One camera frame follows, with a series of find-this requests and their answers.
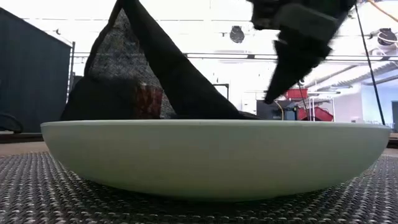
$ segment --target table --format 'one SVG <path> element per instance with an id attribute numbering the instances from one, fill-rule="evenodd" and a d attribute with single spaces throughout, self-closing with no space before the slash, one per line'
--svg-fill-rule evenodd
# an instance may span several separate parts
<path id="1" fill-rule="evenodd" d="M 398 223 L 398 157 L 382 156 L 363 175 L 318 192 L 258 202 L 200 203 L 96 184 L 79 178 L 47 152 L 4 156 L 0 158 L 0 223 L 7 221 Z"/>
<path id="2" fill-rule="evenodd" d="M 18 155 L 28 152 L 48 152 L 44 142 L 0 144 L 0 157 Z"/>

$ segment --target red object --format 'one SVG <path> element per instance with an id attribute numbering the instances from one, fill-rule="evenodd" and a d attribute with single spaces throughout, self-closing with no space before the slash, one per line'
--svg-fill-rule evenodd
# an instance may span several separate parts
<path id="1" fill-rule="evenodd" d="M 297 111 L 297 119 L 299 121 L 308 121 L 307 113 L 303 108 L 298 109 Z M 315 120 L 316 121 L 333 121 L 334 117 L 326 110 L 316 107 L 315 108 Z"/>
<path id="2" fill-rule="evenodd" d="M 302 88 L 300 89 L 291 89 L 287 90 L 284 94 L 287 99 L 307 99 L 308 98 L 308 89 Z"/>
<path id="3" fill-rule="evenodd" d="M 137 119 L 159 119 L 162 109 L 163 89 L 139 85 L 136 88 L 135 116 Z"/>

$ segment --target wire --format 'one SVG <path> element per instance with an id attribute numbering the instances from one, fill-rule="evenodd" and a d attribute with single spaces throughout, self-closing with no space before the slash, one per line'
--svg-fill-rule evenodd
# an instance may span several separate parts
<path id="1" fill-rule="evenodd" d="M 5 130 L 5 131 L 12 131 L 14 134 L 20 134 L 20 133 L 24 132 L 24 126 L 23 126 L 22 123 L 19 122 L 19 121 L 17 120 L 17 118 L 15 118 L 13 115 L 6 114 L 6 113 L 1 113 L 1 112 L 0 112 L 0 117 L 8 118 L 8 119 L 10 119 L 11 121 L 13 121 L 13 122 L 16 124 L 16 126 L 18 126 L 18 129 L 17 129 L 17 130 L 11 129 L 11 128 L 5 128 L 5 127 L 3 127 L 3 126 L 0 126 L 0 129 Z"/>
<path id="2" fill-rule="evenodd" d="M 357 3 L 356 3 L 356 2 L 355 2 L 355 12 L 356 12 L 356 16 L 357 16 L 357 18 L 358 18 L 359 29 L 361 30 L 361 35 L 362 35 L 362 42 L 363 42 L 363 46 L 364 46 L 364 48 L 365 48 L 366 58 L 368 59 L 368 65 L 369 65 L 369 69 L 370 69 L 371 76 L 372 76 L 372 82 L 373 82 L 373 87 L 374 87 L 374 93 L 376 94 L 377 106 L 379 107 L 379 112 L 380 112 L 380 117 L 381 117 L 381 123 L 382 123 L 383 125 L 386 125 L 386 122 L 384 121 L 383 110 L 381 109 L 379 92 L 377 91 L 377 85 L 376 85 L 376 81 L 375 81 L 375 79 L 374 79 L 374 74 L 373 74 L 373 69 L 372 69 L 372 63 L 371 63 L 371 59 L 370 59 L 370 57 L 369 57 L 368 47 L 366 46 L 365 35 L 363 34 L 362 23 L 361 23 L 361 19 L 359 18 L 358 6 L 357 6 Z"/>
<path id="3" fill-rule="evenodd" d="M 282 120 L 285 119 L 285 112 L 284 109 L 280 106 L 280 104 L 278 102 L 276 102 L 276 100 L 274 101 L 276 103 L 276 105 L 278 105 L 278 107 L 280 108 L 280 111 L 282 112 Z"/>
<path id="4" fill-rule="evenodd" d="M 393 19 L 394 21 L 396 21 L 396 22 L 398 22 L 398 19 L 397 18 L 395 18 L 393 15 L 391 15 L 391 14 L 389 14 L 388 12 L 386 12 L 386 11 L 384 11 L 382 8 L 380 8 L 373 0 L 368 0 L 368 2 L 370 3 L 370 4 L 372 4 L 372 6 L 374 6 L 376 9 L 378 9 L 379 11 L 381 11 L 382 13 L 384 13 L 386 16 L 388 16 L 388 17 L 390 17 L 391 19 Z M 357 5 L 356 5 L 356 2 L 355 2 L 355 11 L 357 11 L 356 12 L 356 15 L 358 16 L 358 10 L 357 10 Z"/>
<path id="5" fill-rule="evenodd" d="M 298 88 L 300 89 L 301 99 L 303 100 L 304 110 L 305 110 L 305 113 L 307 114 L 307 119 L 310 121 L 310 117 L 308 116 L 307 106 L 305 106 L 305 100 L 304 100 L 303 92 L 301 91 L 300 84 L 298 84 Z"/>

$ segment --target bowl rim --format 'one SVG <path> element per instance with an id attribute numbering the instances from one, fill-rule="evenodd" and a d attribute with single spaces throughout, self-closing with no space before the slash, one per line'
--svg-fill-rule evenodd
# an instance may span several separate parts
<path id="1" fill-rule="evenodd" d="M 301 126 L 308 128 L 376 128 L 390 129 L 381 124 L 338 123 L 323 121 L 274 121 L 274 120 L 237 120 L 237 119 L 131 119 L 131 120 L 89 120 L 89 121 L 54 121 L 40 126 Z"/>

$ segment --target metal pole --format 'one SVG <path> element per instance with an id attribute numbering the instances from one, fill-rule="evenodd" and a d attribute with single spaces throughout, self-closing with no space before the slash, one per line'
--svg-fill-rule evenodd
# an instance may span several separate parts
<path id="1" fill-rule="evenodd" d="M 74 77 L 74 72 L 73 72 L 73 64 L 75 63 L 75 47 L 76 47 L 76 42 L 72 42 L 72 58 L 70 60 L 70 74 L 69 74 L 69 92 L 68 94 L 72 91 L 72 86 L 73 86 L 73 77 Z"/>
<path id="2" fill-rule="evenodd" d="M 313 111 L 312 118 L 313 121 L 315 121 L 315 99 L 312 99 L 312 111 Z"/>
<path id="3" fill-rule="evenodd" d="M 311 113 L 312 113 L 312 110 L 311 110 L 311 98 L 308 97 L 308 113 L 307 113 L 307 116 L 308 116 L 307 120 L 308 121 L 311 121 L 311 117 L 312 117 Z"/>
<path id="4" fill-rule="evenodd" d="M 331 106 L 332 106 L 332 110 L 333 110 L 333 122 L 336 122 L 336 110 L 335 110 L 335 99 L 332 98 L 331 99 Z"/>

